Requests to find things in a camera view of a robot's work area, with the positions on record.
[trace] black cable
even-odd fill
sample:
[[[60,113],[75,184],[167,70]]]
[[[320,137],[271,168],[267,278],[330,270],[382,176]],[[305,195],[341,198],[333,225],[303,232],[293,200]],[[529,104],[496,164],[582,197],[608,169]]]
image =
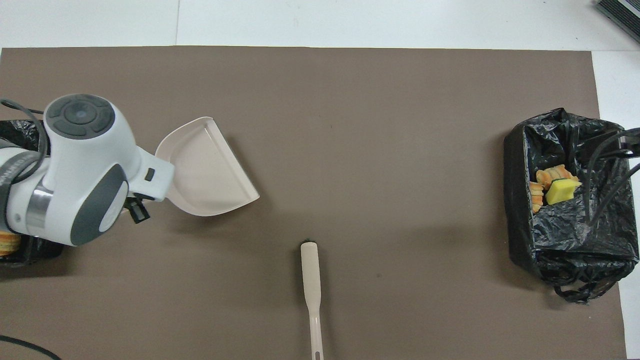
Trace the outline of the black cable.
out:
[[[5,341],[7,343],[12,343],[12,344],[20,345],[22,347],[30,348],[31,350],[35,350],[43,355],[49,356],[53,360],[62,360],[60,356],[57,356],[56,354],[45,349],[44,347],[39,347],[38,345],[32,344],[28,341],[11,338],[9,336],[4,336],[4,335],[0,335],[0,341]]]
[[[29,170],[27,170],[25,173],[21,174],[20,176],[16,177],[13,180],[12,183],[16,184],[21,182],[22,180],[25,180],[27,177],[33,175],[33,173],[36,172],[38,168],[40,168],[40,165],[42,165],[44,158],[47,156],[47,149],[49,148],[49,140],[47,139],[47,131],[44,129],[44,125],[42,125],[42,122],[36,119],[35,115],[33,115],[34,112],[42,114],[43,113],[42,111],[25,108],[24,106],[18,104],[17,102],[10,99],[5,99],[5,98],[0,99],[0,104],[6,106],[7,108],[20,110],[23,113],[25,113],[29,117],[29,119],[33,121],[34,125],[36,126],[36,129],[38,130],[38,153],[40,153],[40,156],[38,157],[38,160],[36,161],[35,165],[33,165]]]
[[[15,107],[13,104],[8,103],[8,102],[4,102],[4,99],[2,101],[0,101],[0,102],[2,103],[2,105],[5,105],[7,108],[20,110],[20,108]],[[44,114],[44,111],[34,110],[34,109],[29,109],[29,108],[26,108],[26,109],[29,110],[30,112],[34,113],[34,114]]]
[[[604,198],[603,201],[600,202],[600,204],[598,205],[598,208],[596,209],[596,212],[593,214],[593,218],[591,220],[587,219],[587,225],[588,226],[593,226],[593,224],[595,224],[596,220],[598,220],[598,218],[600,217],[600,215],[602,215],[605,206],[613,199],[613,197],[616,195],[616,193],[618,192],[618,190],[620,190],[620,188],[622,186],[624,186],[624,184],[627,183],[627,181],[631,178],[631,175],[635,174],[638,170],[640,170],[640,164],[637,164],[636,166],[634,166],[631,170],[629,170],[623,177],[622,179],[620,179],[611,190],[609,190],[609,193],[607,194],[607,196]]]
[[[589,201],[589,198],[591,197],[591,175],[593,172],[593,167],[595,166],[596,160],[600,157],[600,153],[607,147],[609,146],[609,144],[611,144],[612,142],[616,141],[617,139],[621,138],[622,136],[625,135],[638,135],[638,133],[640,133],[640,127],[637,127],[635,129],[629,129],[629,130],[624,130],[619,132],[618,134],[613,135],[612,137],[604,140],[603,142],[600,143],[600,145],[598,145],[598,147],[596,147],[595,151],[593,151],[591,158],[589,159],[589,165],[587,166],[587,179],[584,182],[584,186],[585,186],[585,191],[582,194],[582,202],[584,203],[584,215],[585,215],[585,220],[587,222],[588,225],[593,225],[595,223],[595,220],[597,220],[597,218],[591,218],[591,203]],[[600,207],[604,208],[604,206],[606,206],[606,203],[601,203],[598,206],[598,209],[600,209]]]

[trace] white tabletop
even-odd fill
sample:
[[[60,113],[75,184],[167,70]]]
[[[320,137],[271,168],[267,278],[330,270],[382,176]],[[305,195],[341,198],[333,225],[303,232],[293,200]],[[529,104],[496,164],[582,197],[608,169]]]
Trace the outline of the white tabletop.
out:
[[[591,0],[0,1],[0,51],[134,45],[588,50],[601,118],[640,126],[640,44]],[[636,271],[620,281],[629,358],[640,358],[638,299]]]

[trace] dustpan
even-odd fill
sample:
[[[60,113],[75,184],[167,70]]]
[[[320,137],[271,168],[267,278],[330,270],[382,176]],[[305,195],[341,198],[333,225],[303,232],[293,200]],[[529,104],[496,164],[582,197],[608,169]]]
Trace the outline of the dustpan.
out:
[[[175,166],[166,197],[192,215],[219,215],[260,197],[213,118],[201,117],[172,131],[156,156]]]

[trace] black trash bag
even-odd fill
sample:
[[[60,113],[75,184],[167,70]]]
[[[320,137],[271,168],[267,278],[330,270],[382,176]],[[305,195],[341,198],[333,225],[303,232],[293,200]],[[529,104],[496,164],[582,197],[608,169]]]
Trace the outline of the black trash bag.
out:
[[[509,257],[551,285],[568,302],[602,296],[638,262],[636,216],[627,180],[593,226],[585,221],[586,162],[577,156],[585,140],[623,128],[559,108],[519,123],[504,139],[504,205]],[[529,181],[536,171],[564,164],[582,182],[574,199],[531,209]],[[628,160],[598,160],[591,173],[591,214],[614,183],[629,170]],[[577,290],[561,286],[584,283]]]
[[[0,139],[27,150],[38,150],[38,129],[30,120],[0,121]],[[0,265],[19,267],[41,259],[51,259],[62,253],[64,245],[29,235],[20,237],[20,249],[0,256]]]

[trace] brown paper sheet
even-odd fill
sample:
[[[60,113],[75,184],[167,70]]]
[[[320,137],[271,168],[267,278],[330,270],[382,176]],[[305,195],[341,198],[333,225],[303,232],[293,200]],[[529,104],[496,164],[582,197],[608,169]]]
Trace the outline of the brown paper sheet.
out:
[[[556,107],[597,117],[589,53],[3,49],[2,96],[70,93],[115,103],[150,152],[214,117],[262,197],[214,218],[151,204],[0,269],[1,334],[64,359],[308,358],[312,238],[327,360],[625,357],[617,287],[567,304],[508,259],[502,139]]]

